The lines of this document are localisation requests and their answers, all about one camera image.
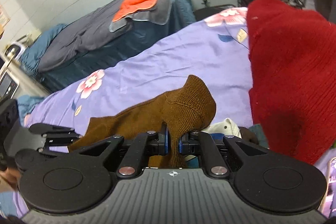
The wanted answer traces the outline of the brown knitted sweater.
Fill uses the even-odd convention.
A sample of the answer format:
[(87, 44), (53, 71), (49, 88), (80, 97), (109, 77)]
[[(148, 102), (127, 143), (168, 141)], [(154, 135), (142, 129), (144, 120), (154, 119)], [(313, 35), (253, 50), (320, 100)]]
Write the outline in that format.
[(179, 139), (189, 131), (209, 126), (216, 109), (216, 103), (205, 83), (199, 77), (190, 75), (179, 89), (164, 92), (114, 116), (91, 118), (86, 134), (69, 145), (68, 149), (72, 152), (115, 134), (133, 139), (143, 132), (159, 131), (165, 123), (170, 133), (170, 152), (166, 156), (150, 157), (149, 166), (185, 167), (185, 159), (178, 152)]

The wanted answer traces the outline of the colourful patterned clothes pile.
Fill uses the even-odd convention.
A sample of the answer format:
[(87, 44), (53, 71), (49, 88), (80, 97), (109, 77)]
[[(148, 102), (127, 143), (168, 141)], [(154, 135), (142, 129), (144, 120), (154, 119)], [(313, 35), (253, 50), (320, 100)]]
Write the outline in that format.
[(232, 119), (225, 118), (221, 122), (213, 123), (203, 128), (202, 132), (210, 134), (214, 140), (222, 140), (224, 135), (233, 135), (264, 148), (269, 148), (268, 140), (260, 124), (252, 125), (249, 128), (239, 127)]

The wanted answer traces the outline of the white machine with control panel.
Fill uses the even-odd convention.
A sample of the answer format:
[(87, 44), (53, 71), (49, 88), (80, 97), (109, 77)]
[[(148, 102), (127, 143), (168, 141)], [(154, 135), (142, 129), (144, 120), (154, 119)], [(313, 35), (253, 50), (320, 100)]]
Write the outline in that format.
[(20, 68), (19, 58), (25, 49), (22, 43), (14, 41), (6, 44), (1, 50), (1, 98), (19, 97), (20, 79), (14, 66)]

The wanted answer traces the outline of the blue blanket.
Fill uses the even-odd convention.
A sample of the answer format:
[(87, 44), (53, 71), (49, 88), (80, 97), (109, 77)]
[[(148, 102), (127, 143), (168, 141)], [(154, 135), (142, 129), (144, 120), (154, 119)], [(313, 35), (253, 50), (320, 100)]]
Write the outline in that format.
[(25, 71), (27, 75), (35, 78), (38, 74), (38, 65), (42, 56), (46, 53), (47, 48), (50, 46), (54, 38), (64, 28), (67, 24), (57, 24), (43, 32), (34, 43), (29, 46), (19, 58), (21, 68)]

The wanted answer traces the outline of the grey duvet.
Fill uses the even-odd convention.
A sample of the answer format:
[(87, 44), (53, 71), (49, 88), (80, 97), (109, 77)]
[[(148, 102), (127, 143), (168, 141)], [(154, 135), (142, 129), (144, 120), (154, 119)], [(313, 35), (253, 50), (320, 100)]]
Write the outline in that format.
[(109, 29), (122, 2), (123, 0), (113, 0), (61, 30), (41, 57), (38, 71), (55, 69), (77, 54), (99, 49), (130, 31), (133, 27), (130, 22), (124, 23), (115, 32), (110, 32)]

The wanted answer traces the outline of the purple floral bed sheet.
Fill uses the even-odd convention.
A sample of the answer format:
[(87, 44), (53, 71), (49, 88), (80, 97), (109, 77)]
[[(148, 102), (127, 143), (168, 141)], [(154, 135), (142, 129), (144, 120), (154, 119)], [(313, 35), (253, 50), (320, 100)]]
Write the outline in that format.
[[(83, 137), (91, 118), (114, 116), (199, 77), (217, 109), (213, 123), (255, 125), (246, 24), (209, 19), (155, 43), (139, 55), (52, 94), (30, 123), (72, 126)], [(19, 184), (25, 223), (327, 223), (327, 192), (315, 164), (224, 135), (189, 131), (186, 166), (149, 166), (159, 131), (133, 139), (113, 135), (75, 151), (52, 152)]]

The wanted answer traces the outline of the red knitted sweater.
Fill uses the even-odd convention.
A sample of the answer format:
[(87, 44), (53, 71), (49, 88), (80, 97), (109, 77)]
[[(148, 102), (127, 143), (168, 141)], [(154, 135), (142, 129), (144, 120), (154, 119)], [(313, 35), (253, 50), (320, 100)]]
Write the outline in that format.
[(252, 119), (271, 150), (308, 164), (335, 143), (335, 24), (280, 0), (248, 6)]

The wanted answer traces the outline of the grey towel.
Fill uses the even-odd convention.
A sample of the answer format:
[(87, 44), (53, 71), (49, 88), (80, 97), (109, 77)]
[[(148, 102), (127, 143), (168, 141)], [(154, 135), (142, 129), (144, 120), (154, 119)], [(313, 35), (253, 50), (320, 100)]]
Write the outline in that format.
[(117, 32), (131, 22), (151, 22), (162, 26), (168, 21), (172, 5), (173, 0), (157, 0), (157, 3), (151, 9), (137, 11), (134, 14), (127, 15), (117, 22), (111, 21), (109, 31), (111, 33)]

